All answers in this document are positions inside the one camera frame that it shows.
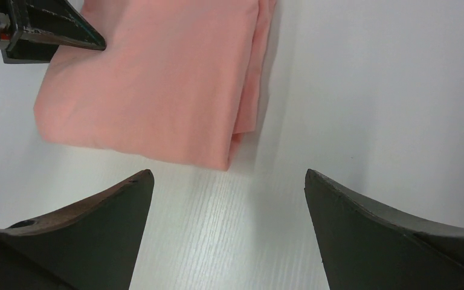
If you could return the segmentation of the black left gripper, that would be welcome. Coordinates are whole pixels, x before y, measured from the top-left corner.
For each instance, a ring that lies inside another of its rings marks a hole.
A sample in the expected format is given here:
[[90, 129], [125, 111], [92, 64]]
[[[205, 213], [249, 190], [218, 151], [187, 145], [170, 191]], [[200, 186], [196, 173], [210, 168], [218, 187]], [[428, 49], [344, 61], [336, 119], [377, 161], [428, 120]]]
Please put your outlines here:
[[[12, 36], [20, 41], [11, 49]], [[68, 1], [0, 1], [4, 63], [50, 63], [59, 45], [106, 49], [104, 37]]]

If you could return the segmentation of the pink t shirt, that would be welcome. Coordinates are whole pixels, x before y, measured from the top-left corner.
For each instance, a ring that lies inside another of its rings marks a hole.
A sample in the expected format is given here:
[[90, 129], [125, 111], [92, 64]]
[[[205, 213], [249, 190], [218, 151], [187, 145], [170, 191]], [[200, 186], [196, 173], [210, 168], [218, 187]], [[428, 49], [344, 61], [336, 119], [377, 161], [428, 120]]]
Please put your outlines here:
[[104, 51], [60, 47], [34, 104], [46, 141], [228, 170], [256, 127], [275, 1], [85, 1]]

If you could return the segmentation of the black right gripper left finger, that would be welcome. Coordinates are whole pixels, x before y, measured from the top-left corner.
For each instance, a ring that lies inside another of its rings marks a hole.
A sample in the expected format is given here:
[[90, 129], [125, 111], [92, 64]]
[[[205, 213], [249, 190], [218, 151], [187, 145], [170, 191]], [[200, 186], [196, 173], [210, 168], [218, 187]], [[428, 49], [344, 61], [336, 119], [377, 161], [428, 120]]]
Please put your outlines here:
[[128, 289], [155, 180], [142, 170], [58, 210], [0, 228], [0, 289]]

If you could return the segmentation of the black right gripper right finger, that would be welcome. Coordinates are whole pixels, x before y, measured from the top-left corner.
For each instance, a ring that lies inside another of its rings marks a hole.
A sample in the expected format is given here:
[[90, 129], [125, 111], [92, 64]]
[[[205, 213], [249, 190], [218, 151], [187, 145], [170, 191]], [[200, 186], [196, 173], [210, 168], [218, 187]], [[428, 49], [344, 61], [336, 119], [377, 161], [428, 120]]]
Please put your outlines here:
[[405, 213], [312, 169], [304, 193], [330, 289], [464, 289], [464, 228]]

